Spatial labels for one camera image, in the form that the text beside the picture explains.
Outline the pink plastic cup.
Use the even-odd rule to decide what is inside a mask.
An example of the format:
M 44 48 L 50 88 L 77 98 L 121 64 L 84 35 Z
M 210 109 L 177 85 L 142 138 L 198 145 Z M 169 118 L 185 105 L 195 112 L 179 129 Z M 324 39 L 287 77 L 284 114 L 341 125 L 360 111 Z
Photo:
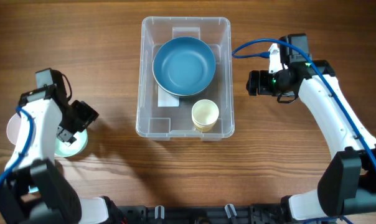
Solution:
M 20 127 L 21 127 L 21 118 L 18 114 L 14 114 L 11 117 L 11 119 L 8 121 L 7 128 L 6 128 L 7 138 L 13 145 L 16 145 L 17 143 Z

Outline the cream plastic cup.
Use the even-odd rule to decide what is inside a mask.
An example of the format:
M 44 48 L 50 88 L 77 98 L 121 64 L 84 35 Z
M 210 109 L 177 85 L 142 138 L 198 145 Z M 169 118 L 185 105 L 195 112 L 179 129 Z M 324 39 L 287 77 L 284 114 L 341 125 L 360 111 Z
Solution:
M 203 99 L 197 101 L 192 107 L 192 120 L 194 124 L 201 128 L 210 128 L 218 120 L 219 108 L 211 100 Z

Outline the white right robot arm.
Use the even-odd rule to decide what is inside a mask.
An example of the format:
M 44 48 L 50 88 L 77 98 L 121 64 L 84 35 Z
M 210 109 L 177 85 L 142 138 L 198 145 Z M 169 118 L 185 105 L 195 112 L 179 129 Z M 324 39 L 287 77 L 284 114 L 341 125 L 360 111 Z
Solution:
M 253 70 L 250 95 L 301 100 L 316 120 L 331 162 L 316 189 L 263 205 L 277 223 L 309 223 L 376 212 L 376 138 L 344 98 L 336 74 L 325 60 L 296 61 L 277 69 Z

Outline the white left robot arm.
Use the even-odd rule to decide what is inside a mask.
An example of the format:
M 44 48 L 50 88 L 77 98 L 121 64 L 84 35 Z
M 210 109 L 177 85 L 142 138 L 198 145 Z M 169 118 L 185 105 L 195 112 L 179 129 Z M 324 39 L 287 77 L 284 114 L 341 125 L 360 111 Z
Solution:
M 22 94 L 14 154 L 0 175 L 0 213 L 6 223 L 111 223 L 106 200 L 80 198 L 54 165 L 62 112 L 56 85 Z

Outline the mint green plastic cup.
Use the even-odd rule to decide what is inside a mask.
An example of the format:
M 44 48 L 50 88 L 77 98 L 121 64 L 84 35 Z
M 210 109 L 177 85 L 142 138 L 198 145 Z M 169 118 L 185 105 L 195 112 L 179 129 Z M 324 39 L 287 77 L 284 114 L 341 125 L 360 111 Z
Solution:
M 71 157 L 81 153 L 88 143 L 87 130 L 76 132 L 73 137 L 76 139 L 73 143 L 64 143 L 59 139 L 55 142 L 55 155 L 59 157 Z

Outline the clear plastic storage container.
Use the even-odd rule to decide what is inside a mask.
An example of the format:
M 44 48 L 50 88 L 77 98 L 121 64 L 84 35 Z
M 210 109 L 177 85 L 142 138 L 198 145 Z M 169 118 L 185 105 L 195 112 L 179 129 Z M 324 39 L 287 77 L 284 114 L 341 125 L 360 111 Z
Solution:
M 204 41 L 215 55 L 216 71 L 211 84 L 192 97 L 180 97 L 178 107 L 158 107 L 158 86 L 153 76 L 153 60 L 160 47 L 176 37 L 190 36 Z M 225 17 L 149 16 L 141 25 L 136 132 L 153 140 L 200 138 L 217 141 L 235 130 L 233 108 L 231 24 Z M 211 100 L 219 108 L 213 128 L 205 133 L 195 129 L 191 118 L 193 105 Z

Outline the yellow plastic cup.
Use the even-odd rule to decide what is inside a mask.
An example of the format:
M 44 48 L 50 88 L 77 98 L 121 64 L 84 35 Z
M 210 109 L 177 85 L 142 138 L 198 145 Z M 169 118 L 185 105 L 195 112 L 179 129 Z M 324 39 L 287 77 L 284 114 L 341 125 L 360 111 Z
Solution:
M 208 132 L 213 128 L 213 126 L 199 126 L 199 125 L 196 125 L 196 124 L 194 126 L 195 126 L 196 130 L 198 130 L 202 133 Z

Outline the light blue plastic cup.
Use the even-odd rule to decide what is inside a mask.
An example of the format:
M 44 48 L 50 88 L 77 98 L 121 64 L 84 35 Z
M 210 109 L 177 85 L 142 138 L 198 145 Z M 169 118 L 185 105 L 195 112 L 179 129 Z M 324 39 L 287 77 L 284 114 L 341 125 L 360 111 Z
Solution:
M 29 193 L 30 194 L 36 193 L 38 191 L 39 191 L 39 189 L 37 187 L 31 186 L 31 185 L 29 186 Z

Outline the dark blue bowl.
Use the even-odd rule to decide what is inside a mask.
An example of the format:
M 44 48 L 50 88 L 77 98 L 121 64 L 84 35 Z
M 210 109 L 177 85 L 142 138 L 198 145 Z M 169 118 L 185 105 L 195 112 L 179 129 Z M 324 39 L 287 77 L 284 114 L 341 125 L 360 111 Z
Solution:
M 175 96 L 194 96 L 212 82 L 216 59 L 212 49 L 195 37 L 177 37 L 158 50 L 153 60 L 157 84 Z

